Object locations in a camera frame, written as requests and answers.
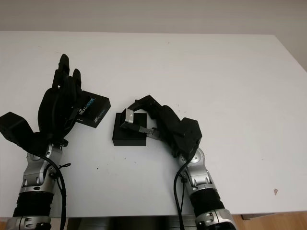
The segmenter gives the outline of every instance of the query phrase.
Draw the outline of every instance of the silver robotic forearm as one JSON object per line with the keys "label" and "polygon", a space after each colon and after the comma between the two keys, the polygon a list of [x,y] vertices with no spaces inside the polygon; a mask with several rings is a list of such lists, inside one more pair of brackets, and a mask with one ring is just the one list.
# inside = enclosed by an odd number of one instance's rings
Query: silver robotic forearm
{"label": "silver robotic forearm", "polygon": [[[179,164],[182,166],[185,162],[186,160],[180,156]],[[219,230],[238,229],[232,215],[220,201],[215,184],[205,166],[205,155],[200,148],[182,175],[194,207],[197,229],[215,229],[217,225]]]}
{"label": "silver robotic forearm", "polygon": [[[46,157],[59,166],[62,146],[49,144]],[[49,230],[56,171],[47,161],[29,153],[27,161],[17,208],[8,220],[6,230]]]}

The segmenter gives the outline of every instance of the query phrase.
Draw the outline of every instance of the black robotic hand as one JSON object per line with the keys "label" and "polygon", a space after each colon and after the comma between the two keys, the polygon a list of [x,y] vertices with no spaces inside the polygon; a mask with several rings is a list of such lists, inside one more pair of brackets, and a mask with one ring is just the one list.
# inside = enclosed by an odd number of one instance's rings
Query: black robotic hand
{"label": "black robotic hand", "polygon": [[[151,119],[156,119],[157,130],[133,123],[133,112],[140,109],[147,111]],[[123,111],[120,122],[123,128],[146,132],[148,137],[166,142],[174,157],[182,155],[186,160],[195,155],[202,137],[198,121],[186,117],[180,120],[169,106],[161,106],[151,95],[135,100]]]}

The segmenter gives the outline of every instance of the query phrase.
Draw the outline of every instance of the wooden floor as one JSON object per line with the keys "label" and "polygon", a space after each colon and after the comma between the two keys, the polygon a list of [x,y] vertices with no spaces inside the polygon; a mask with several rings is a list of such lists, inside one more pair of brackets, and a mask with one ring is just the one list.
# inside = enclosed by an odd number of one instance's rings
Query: wooden floor
{"label": "wooden floor", "polygon": [[[250,220],[234,216],[239,230],[307,230],[307,212],[275,214]],[[0,222],[0,230],[5,223]]]}

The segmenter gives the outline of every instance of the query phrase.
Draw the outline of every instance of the black box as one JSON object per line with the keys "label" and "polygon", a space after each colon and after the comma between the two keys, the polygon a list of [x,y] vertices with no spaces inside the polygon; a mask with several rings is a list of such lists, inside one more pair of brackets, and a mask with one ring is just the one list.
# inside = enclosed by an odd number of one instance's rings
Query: black box
{"label": "black box", "polygon": [[111,107],[110,100],[91,92],[82,91],[83,106],[79,109],[76,122],[96,128]]}
{"label": "black box", "polygon": [[[146,146],[146,133],[119,127],[120,115],[116,113],[112,137],[114,146]],[[133,123],[147,127],[147,114],[134,114]]]}

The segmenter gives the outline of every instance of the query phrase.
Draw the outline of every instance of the black rubber grip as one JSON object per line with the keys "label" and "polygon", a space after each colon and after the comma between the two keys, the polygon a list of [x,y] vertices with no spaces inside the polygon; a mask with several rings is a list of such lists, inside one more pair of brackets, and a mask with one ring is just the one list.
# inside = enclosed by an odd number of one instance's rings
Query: black rubber grip
{"label": "black rubber grip", "polygon": [[190,196],[195,216],[202,213],[225,208],[217,191],[213,188],[201,189]]}
{"label": "black rubber grip", "polygon": [[13,217],[49,216],[53,194],[46,192],[20,193]]}

